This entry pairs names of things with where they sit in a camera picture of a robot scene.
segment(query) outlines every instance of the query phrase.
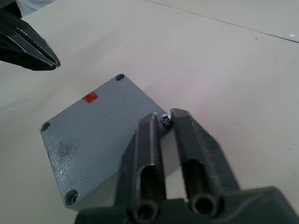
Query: textured gray paint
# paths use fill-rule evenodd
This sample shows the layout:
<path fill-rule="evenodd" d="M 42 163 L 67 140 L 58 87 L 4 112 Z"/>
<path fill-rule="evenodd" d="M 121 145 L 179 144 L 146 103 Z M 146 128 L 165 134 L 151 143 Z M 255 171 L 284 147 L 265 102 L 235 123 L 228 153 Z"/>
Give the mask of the textured gray paint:
<path fill-rule="evenodd" d="M 95 92 L 95 101 L 79 100 L 41 132 L 64 203 L 69 190 L 78 192 L 77 204 L 117 173 L 138 121 L 165 113 L 127 77 L 113 78 Z"/>

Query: red label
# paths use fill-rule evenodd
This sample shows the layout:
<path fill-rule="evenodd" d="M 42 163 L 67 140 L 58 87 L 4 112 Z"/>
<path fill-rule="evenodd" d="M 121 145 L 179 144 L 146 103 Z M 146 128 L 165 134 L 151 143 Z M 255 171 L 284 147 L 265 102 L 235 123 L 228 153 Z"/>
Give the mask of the red label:
<path fill-rule="evenodd" d="M 92 91 L 92 92 L 88 93 L 86 96 L 84 96 L 83 100 L 85 100 L 86 102 L 88 102 L 90 104 L 97 98 L 98 98 L 98 95 L 94 91 Z"/>

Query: red sticker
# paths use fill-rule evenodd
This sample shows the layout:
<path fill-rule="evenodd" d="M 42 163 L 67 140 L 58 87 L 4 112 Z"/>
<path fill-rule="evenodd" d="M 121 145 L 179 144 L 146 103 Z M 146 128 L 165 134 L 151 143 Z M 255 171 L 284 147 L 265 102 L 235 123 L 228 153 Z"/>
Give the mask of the red sticker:
<path fill-rule="evenodd" d="M 88 93 L 86 96 L 84 96 L 83 100 L 85 100 L 86 102 L 88 102 L 90 104 L 97 98 L 98 98 L 98 95 L 94 91 L 92 91 L 92 92 Z"/>

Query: screw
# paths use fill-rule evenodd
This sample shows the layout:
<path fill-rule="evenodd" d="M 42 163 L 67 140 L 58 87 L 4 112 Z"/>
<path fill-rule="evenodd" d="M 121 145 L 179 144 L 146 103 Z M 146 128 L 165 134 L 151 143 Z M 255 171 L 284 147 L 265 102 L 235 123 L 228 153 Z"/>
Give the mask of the screw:
<path fill-rule="evenodd" d="M 172 128 L 172 117 L 169 114 L 164 114 L 160 118 L 160 122 L 162 123 L 165 129 Z"/>

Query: mounting hole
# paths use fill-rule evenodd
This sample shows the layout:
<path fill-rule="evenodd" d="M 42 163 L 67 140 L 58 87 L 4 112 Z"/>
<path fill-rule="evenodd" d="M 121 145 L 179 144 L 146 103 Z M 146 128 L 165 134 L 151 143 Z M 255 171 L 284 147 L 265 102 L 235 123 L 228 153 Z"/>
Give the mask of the mounting hole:
<path fill-rule="evenodd" d="M 124 74 L 119 74 L 118 76 L 115 77 L 116 81 L 121 81 L 125 77 Z"/>
<path fill-rule="evenodd" d="M 193 211 L 204 217 L 213 217 L 217 213 L 217 203 L 210 195 L 197 195 L 192 202 Z"/>
<path fill-rule="evenodd" d="M 158 215 L 158 206 L 152 201 L 142 202 L 135 211 L 135 219 L 138 223 L 153 222 Z"/>
<path fill-rule="evenodd" d="M 76 190 L 70 190 L 65 194 L 65 204 L 73 205 L 78 198 L 78 192 Z"/>
<path fill-rule="evenodd" d="M 47 130 L 50 127 L 50 123 L 46 122 L 44 124 L 42 124 L 42 126 L 40 127 L 41 132 L 44 132 L 45 130 Z"/>

